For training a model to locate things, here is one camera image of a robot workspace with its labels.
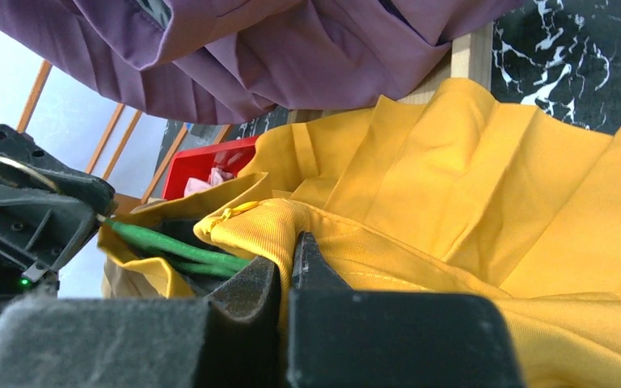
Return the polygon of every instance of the purple fabric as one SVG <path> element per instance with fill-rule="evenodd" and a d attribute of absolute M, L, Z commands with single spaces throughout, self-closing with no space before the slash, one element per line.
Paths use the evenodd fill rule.
<path fill-rule="evenodd" d="M 165 0 L 163 30 L 134 0 L 0 0 L 0 30 L 101 95 L 202 124 L 287 108 L 399 99 L 453 38 L 523 0 Z"/>

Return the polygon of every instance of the yellow zipper pull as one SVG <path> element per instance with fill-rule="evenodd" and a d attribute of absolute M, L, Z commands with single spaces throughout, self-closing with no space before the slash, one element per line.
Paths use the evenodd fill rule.
<path fill-rule="evenodd" d="M 213 231 L 213 228 L 219 224 L 220 222 L 223 221 L 227 221 L 230 218 L 234 217 L 234 216 L 238 216 L 241 213 L 245 213 L 253 208 L 255 208 L 256 206 L 260 205 L 260 202 L 257 200 L 254 200 L 252 202 L 247 202 L 245 204 L 241 204 L 233 209 L 231 208 L 227 208 L 225 209 L 225 211 L 222 212 L 222 215 L 216 219 L 213 220 L 213 222 L 211 222 L 210 227 L 205 231 L 206 234 L 210 234 L 210 232 Z"/>

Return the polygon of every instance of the yellow jacket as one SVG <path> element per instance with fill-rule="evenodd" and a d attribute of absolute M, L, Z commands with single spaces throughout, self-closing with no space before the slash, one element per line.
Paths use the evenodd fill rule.
<path fill-rule="evenodd" d="M 427 105 L 382 98 L 274 129 L 239 176 L 125 221 L 210 214 L 196 235 L 274 260 L 285 296 L 297 235 L 312 231 L 355 289 L 491 299 L 532 386 L 621 387 L 621 129 L 574 128 L 450 79 Z M 105 227 L 99 245 L 162 295 L 191 295 Z"/>

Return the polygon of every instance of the white floor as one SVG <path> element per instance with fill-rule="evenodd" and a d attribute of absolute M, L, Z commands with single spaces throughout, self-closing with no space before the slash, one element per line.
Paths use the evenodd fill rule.
<path fill-rule="evenodd" d="M 0 32 L 0 124 L 15 127 L 41 58 Z M 83 170 L 116 103 L 53 69 L 27 132 L 35 142 L 69 167 Z M 106 167 L 134 110 L 125 109 L 101 155 L 95 174 Z M 109 183 L 130 196 L 142 196 L 151 180 L 166 121 L 143 116 Z M 100 297 L 105 257 L 91 241 L 61 272 L 61 297 Z"/>

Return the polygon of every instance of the marble tabletop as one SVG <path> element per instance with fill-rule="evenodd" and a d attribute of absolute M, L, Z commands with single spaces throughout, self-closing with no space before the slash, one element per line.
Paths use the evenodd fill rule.
<path fill-rule="evenodd" d="M 604 133 L 621 126 L 621 0 L 533 0 L 495 23 L 492 93 Z"/>

